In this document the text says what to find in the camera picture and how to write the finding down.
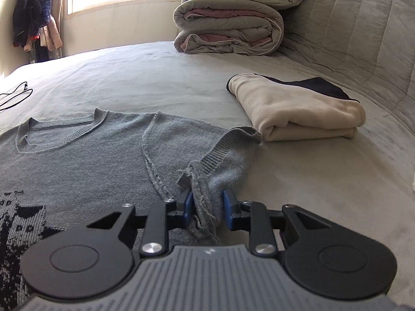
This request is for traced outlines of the folded beige garment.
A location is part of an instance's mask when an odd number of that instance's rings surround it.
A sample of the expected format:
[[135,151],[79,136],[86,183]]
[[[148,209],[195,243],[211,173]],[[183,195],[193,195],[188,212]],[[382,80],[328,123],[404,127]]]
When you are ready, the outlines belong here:
[[353,138],[366,121],[358,100],[321,77],[281,81],[254,73],[237,74],[226,89],[267,142]]

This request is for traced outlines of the grey quilted headboard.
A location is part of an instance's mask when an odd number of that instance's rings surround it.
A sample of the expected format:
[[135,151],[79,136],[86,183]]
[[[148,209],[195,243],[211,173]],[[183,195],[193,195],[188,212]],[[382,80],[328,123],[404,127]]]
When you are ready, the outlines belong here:
[[304,0],[279,50],[414,130],[414,0]]

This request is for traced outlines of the folded grey pink quilt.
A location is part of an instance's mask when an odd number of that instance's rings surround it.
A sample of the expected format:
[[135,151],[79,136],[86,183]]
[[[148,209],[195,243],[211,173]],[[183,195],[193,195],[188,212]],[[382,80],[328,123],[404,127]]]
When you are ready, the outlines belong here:
[[269,55],[283,40],[282,16],[250,0],[188,0],[173,15],[182,53]]

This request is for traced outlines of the hanging dark clothes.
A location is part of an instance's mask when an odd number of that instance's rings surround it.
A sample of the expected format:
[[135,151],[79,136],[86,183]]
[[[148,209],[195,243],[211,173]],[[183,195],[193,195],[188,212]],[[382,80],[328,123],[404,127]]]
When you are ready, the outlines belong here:
[[35,62],[62,57],[60,16],[63,0],[17,0],[13,10],[13,45]]

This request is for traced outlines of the grey bed sheet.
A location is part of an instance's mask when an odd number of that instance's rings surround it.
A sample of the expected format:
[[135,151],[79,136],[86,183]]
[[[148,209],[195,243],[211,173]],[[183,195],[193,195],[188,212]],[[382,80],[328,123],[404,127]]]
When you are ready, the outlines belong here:
[[[1,114],[1,130],[29,117],[81,117],[95,108],[162,111],[224,128],[248,124],[226,90],[235,74],[282,81],[316,76],[285,55],[186,55],[170,42],[80,53],[1,73],[1,90],[26,81],[33,94]],[[354,91],[366,123],[352,139],[266,143],[244,182],[242,196],[272,209],[285,203],[376,239],[397,258],[392,300],[414,303],[414,136],[388,112]]]

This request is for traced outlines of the grey knit sweater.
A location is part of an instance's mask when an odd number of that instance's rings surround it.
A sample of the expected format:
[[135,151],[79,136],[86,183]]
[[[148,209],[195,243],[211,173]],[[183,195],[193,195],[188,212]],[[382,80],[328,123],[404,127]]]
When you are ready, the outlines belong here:
[[189,189],[196,212],[171,244],[217,243],[222,192],[239,190],[260,141],[248,126],[100,109],[3,133],[1,309],[27,299],[19,266],[28,247],[123,204],[148,209]]

